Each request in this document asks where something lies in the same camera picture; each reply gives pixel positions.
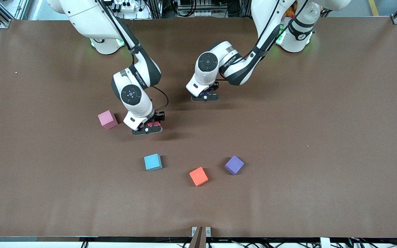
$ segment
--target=table surface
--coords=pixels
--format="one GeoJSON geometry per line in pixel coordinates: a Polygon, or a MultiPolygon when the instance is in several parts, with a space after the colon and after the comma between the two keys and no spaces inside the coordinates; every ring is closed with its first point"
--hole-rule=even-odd
{"type": "MultiPolygon", "coordinates": [[[[133,136],[97,118],[126,49],[100,55],[67,21],[0,32],[0,236],[397,237],[397,25],[321,18],[300,53],[274,47],[219,102],[185,89],[197,57],[255,44],[250,19],[132,24],[170,97],[164,131],[133,136]],[[159,153],[164,168],[145,171],[159,153]],[[236,155],[245,165],[224,169],[236,155]],[[209,182],[194,187],[203,166],[209,182]]],[[[164,97],[146,90],[156,107],[164,97]]]]}

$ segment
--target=orange object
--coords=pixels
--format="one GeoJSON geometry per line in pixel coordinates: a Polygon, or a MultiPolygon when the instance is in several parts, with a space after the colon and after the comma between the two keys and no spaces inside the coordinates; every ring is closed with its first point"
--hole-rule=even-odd
{"type": "Polygon", "coordinates": [[[208,177],[206,176],[205,171],[201,167],[195,169],[194,171],[191,171],[189,175],[191,176],[196,186],[200,186],[205,182],[208,182],[208,177]]]}

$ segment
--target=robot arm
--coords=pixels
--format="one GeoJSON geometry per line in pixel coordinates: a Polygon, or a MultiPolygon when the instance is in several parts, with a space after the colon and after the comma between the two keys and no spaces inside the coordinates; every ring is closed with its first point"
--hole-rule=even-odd
{"type": "Polygon", "coordinates": [[[112,89],[127,108],[123,122],[133,129],[133,134],[161,132],[164,113],[156,113],[145,89],[159,83],[161,72],[129,29],[116,18],[102,0],[47,0],[59,13],[65,13],[74,28],[90,38],[102,54],[116,52],[123,44],[138,60],[128,68],[113,75],[112,89]]]}
{"type": "MultiPolygon", "coordinates": [[[[290,33],[288,30],[293,28],[293,39],[296,42],[291,43],[288,41],[289,39],[281,41],[283,44],[290,43],[287,47],[291,47],[291,50],[302,50],[304,48],[310,39],[312,28],[320,14],[319,5],[312,2],[313,0],[301,1],[304,1],[304,3],[298,6],[298,19],[295,18],[291,23],[295,23],[295,26],[300,25],[299,28],[296,28],[295,31],[294,26],[289,25],[286,29],[286,33],[290,33]]],[[[350,0],[317,1],[332,10],[344,8],[350,2],[350,0]]],[[[282,16],[293,2],[294,0],[252,0],[251,11],[258,33],[257,43],[244,57],[228,41],[215,44],[209,51],[202,53],[195,63],[195,73],[186,85],[186,88],[193,95],[192,101],[219,100],[218,95],[214,94],[214,90],[218,87],[218,83],[215,83],[218,72],[231,85],[244,84],[258,63],[277,41],[281,29],[282,16]]]]}

